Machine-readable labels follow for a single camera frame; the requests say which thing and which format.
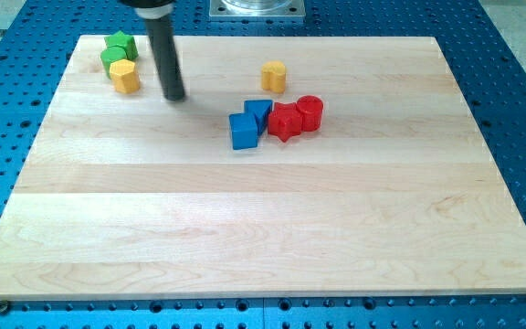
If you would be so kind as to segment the black robot arm end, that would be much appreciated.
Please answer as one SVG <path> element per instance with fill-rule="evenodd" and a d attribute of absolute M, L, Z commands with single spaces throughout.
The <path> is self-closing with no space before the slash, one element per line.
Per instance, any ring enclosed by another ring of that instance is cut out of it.
<path fill-rule="evenodd" d="M 133 8 L 157 8 L 165 5 L 169 5 L 174 0 L 118 0 L 120 3 L 133 7 Z"/>

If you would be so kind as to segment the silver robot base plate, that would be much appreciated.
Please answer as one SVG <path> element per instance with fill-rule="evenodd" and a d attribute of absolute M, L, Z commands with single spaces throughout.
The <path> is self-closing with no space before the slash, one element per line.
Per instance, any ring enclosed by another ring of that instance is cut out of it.
<path fill-rule="evenodd" d="M 306 15 L 304 0 L 211 0 L 209 16 L 216 19 L 294 17 Z"/>

